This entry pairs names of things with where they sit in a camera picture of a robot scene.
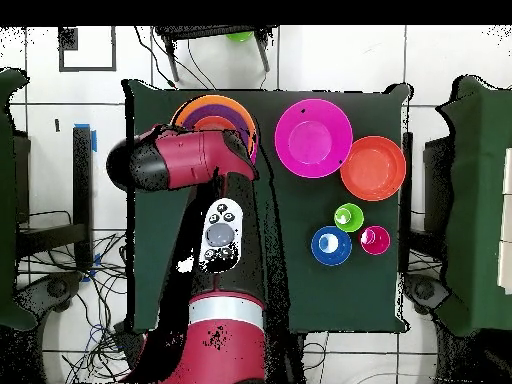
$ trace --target plate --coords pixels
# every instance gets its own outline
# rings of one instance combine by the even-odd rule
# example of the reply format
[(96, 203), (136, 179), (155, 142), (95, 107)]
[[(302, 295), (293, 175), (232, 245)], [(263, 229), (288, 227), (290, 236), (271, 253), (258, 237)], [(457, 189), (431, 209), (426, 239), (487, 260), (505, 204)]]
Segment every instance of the plate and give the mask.
[(194, 125), (194, 128), (199, 131), (206, 130), (236, 130), (235, 126), (226, 118), (222, 116), (206, 116)]
[(368, 136), (354, 142), (340, 169), (345, 187), (368, 201), (387, 199), (405, 179), (405, 157), (388, 138)]
[(340, 265), (347, 260), (352, 251), (350, 236), (338, 227), (320, 228), (311, 240), (311, 251), (322, 265)]
[(256, 132), (256, 126), (254, 125), (254, 121), (251, 118), (251, 115), (247, 110), (237, 101), (230, 99), (229, 97), (219, 96), (217, 94), (207, 94), (200, 97), (196, 97), (189, 102), (183, 104), (171, 118), (171, 123), (175, 125), (183, 126), (183, 122), (188, 118), (190, 114), (192, 114), (196, 109), (202, 106), (208, 105), (222, 105), (226, 106), (236, 113), (240, 115), (242, 120), (245, 122), (247, 128), (247, 138), (252, 141), (252, 146), (250, 142), (246, 143), (246, 146), (249, 147), (249, 153), (251, 157), (251, 161), (254, 163), (256, 160), (256, 151), (258, 146), (258, 134)]
[(306, 99), (289, 107), (279, 119), (275, 147), (292, 173), (321, 178), (337, 171), (352, 145), (352, 127), (343, 111), (321, 99)]
[(240, 133), (242, 141), (244, 142), (245, 147), (247, 147), (247, 151), (252, 153), (254, 143), (249, 137), (247, 124), (238, 112), (228, 106), (215, 104), (201, 106), (188, 115), (180, 125), (188, 130), (197, 129), (196, 125), (201, 119), (212, 116), (220, 116), (229, 121), (231, 123), (231, 127)]

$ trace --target chair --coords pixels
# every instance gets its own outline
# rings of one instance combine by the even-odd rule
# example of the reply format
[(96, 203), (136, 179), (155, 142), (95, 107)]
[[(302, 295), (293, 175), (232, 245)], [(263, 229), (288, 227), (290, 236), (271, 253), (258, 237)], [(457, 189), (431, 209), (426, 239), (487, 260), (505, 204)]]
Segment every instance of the chair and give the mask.
[(188, 40), (191, 38), (211, 37), (213, 35), (234, 34), (237, 32), (254, 31), (254, 38), (258, 45), (261, 61), (265, 72), (270, 71), (265, 48), (268, 44), (268, 35), (272, 28), (278, 25), (186, 25), (186, 26), (157, 26), (155, 31), (162, 37), (169, 63), (171, 65), (172, 77), (178, 82), (178, 69), (174, 56), (174, 42), (178, 40)]

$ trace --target purple bowl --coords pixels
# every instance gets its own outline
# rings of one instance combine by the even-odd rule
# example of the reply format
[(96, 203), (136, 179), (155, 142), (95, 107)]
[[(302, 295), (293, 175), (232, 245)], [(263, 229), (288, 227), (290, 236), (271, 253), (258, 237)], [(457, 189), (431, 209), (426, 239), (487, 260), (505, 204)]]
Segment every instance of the purple bowl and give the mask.
[(185, 127), (188, 130), (192, 130), (194, 125), (203, 118), (206, 118), (207, 116), (222, 116), (223, 118), (226, 118), (229, 120), (235, 128), (240, 132), (240, 135), (242, 136), (242, 141), (245, 144), (245, 147), (247, 148), (249, 145), (249, 129), (247, 127), (247, 124), (245, 123), (242, 116), (234, 111), (233, 109), (224, 106), (224, 105), (206, 105), (201, 106), (194, 110), (183, 122), (183, 127)]

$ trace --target orange bowl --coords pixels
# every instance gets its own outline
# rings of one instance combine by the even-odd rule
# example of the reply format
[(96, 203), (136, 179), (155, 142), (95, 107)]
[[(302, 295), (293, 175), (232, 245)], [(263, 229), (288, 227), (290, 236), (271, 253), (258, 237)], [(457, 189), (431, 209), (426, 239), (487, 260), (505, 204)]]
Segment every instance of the orange bowl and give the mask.
[(388, 138), (363, 137), (352, 144), (341, 165), (341, 179), (359, 199), (379, 201), (395, 194), (405, 179), (405, 157)]

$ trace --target pink plate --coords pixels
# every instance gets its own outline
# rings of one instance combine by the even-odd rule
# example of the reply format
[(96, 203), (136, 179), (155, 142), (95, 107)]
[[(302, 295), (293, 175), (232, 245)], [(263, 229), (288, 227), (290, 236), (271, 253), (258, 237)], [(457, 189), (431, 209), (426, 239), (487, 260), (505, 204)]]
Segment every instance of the pink plate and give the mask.
[(321, 178), (338, 170), (352, 146), (352, 127), (336, 105), (306, 99), (288, 108), (275, 133), (276, 151), (294, 174)]

